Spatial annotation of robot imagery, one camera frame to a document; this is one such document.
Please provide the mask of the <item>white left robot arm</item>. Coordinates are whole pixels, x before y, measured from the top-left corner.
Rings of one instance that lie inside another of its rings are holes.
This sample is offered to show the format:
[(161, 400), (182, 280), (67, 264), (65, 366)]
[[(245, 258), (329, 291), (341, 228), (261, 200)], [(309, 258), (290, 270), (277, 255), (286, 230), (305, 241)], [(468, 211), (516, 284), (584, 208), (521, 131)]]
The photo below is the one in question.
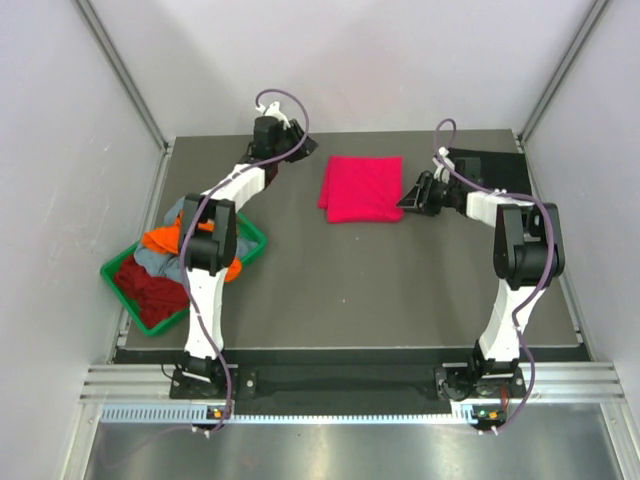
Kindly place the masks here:
[(180, 376), (205, 396), (216, 396), (230, 376), (221, 359), (222, 297), (237, 249), (237, 213), (273, 181), (283, 161), (308, 157), (317, 143), (295, 119), (265, 114), (254, 121), (245, 154), (223, 180), (184, 198), (179, 260), (189, 299), (189, 332)]

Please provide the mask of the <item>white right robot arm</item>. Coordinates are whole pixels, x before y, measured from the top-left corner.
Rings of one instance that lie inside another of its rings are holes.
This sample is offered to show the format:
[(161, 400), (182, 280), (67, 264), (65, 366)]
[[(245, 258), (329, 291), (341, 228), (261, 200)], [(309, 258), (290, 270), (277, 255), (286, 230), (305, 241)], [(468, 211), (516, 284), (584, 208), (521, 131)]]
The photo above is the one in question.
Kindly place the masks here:
[(435, 171), (422, 172), (397, 206), (429, 217), (450, 208), (494, 231), (498, 290), (490, 319), (466, 370), (450, 371), (442, 382), (444, 393), (460, 379), (466, 390), (487, 396), (515, 384), (531, 313), (564, 271), (559, 211), (533, 197), (521, 154), (442, 148), (433, 161)]

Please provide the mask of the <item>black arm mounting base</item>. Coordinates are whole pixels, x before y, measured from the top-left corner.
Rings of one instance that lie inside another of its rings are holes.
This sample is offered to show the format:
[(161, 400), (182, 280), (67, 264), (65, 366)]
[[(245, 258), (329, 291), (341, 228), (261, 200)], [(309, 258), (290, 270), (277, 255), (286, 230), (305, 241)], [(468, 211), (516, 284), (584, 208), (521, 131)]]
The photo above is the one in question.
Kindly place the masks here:
[(518, 359), (485, 361), (469, 348), (231, 349), (224, 357), (236, 400), (389, 392), (461, 401), (526, 390)]

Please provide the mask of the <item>pink t-shirt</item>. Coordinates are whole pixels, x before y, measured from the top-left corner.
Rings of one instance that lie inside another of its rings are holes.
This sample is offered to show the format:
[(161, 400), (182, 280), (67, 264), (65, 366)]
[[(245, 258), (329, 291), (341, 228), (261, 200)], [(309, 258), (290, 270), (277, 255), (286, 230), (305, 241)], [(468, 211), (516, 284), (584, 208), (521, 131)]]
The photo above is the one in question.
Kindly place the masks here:
[(402, 157), (330, 156), (317, 206), (329, 223), (394, 223), (404, 211)]

